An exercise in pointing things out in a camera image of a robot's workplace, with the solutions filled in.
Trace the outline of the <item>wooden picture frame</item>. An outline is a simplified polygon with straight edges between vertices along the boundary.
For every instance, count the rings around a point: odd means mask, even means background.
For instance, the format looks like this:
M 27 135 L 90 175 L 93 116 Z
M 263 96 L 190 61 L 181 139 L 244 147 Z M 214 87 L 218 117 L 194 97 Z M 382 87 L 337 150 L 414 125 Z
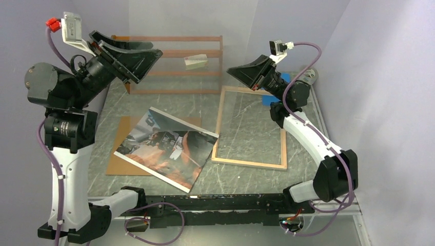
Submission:
M 225 93 L 226 92 L 235 92 L 235 93 L 243 93 L 243 94 L 253 94 L 253 95 L 266 95 L 271 96 L 269 92 L 265 90 L 256 90 L 253 91 L 249 88 L 243 87 L 234 87 L 234 86 L 222 86 L 221 87 L 221 95 L 220 95 L 220 104 L 217 115 L 215 133 L 220 135 L 220 130 L 222 126 L 222 116 L 225 102 Z M 252 167 L 252 168 L 265 168 L 265 169 L 277 169 L 277 170 L 286 170 L 287 169 L 287 141 L 286 141 L 286 131 L 284 129 L 280 129 L 280 154 L 281 161 L 280 164 L 271 164 L 271 163 L 262 163 L 262 162 L 254 162 L 254 161 L 244 161 L 244 160 L 236 160 L 236 159 L 228 159 L 228 158 L 219 158 L 217 157 L 218 146 L 219 146 L 220 138 L 215 142 L 211 153 L 211 161 L 217 163 L 225 163 L 232 165 L 239 165 L 244 167 Z

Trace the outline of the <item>printed photo of people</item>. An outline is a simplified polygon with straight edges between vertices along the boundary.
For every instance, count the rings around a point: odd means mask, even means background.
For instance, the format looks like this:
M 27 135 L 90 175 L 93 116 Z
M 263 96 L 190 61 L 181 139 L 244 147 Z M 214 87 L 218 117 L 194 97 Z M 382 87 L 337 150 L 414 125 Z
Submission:
M 218 138 L 216 133 L 151 107 L 114 154 L 189 193 Z

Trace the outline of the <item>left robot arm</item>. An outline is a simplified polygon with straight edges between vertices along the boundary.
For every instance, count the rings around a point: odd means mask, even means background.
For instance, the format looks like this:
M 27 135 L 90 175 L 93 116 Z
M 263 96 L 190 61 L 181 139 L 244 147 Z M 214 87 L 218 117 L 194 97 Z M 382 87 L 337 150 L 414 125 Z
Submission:
M 100 201 L 88 199 L 90 155 L 95 143 L 98 114 L 89 103 L 118 78 L 139 83 L 163 52 L 150 42 L 119 41 L 98 31 L 90 40 L 63 35 L 63 41 L 90 53 L 84 63 L 69 61 L 70 71 L 49 63 L 33 65 L 25 75 L 28 101 L 43 106 L 45 116 L 37 140 L 52 164 L 52 208 L 38 237 L 88 244 L 103 236 L 112 219 L 147 208 L 144 189 L 125 186 Z

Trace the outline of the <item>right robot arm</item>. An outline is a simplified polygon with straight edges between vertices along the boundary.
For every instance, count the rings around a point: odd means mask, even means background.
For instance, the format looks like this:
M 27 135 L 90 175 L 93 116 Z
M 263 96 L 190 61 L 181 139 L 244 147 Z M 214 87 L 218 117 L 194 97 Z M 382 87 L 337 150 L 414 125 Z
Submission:
M 252 91 L 264 90 L 278 101 L 270 104 L 271 119 L 290 133 L 317 163 L 312 180 L 294 184 L 284 190 L 282 206 L 289 213 L 296 212 L 303 202 L 329 202 L 347 194 L 354 198 L 358 187 L 358 157 L 353 150 L 343 150 L 329 140 L 303 112 L 310 95 L 307 79 L 285 81 L 276 71 L 271 57 L 260 55 L 246 65 L 231 67 L 227 73 Z

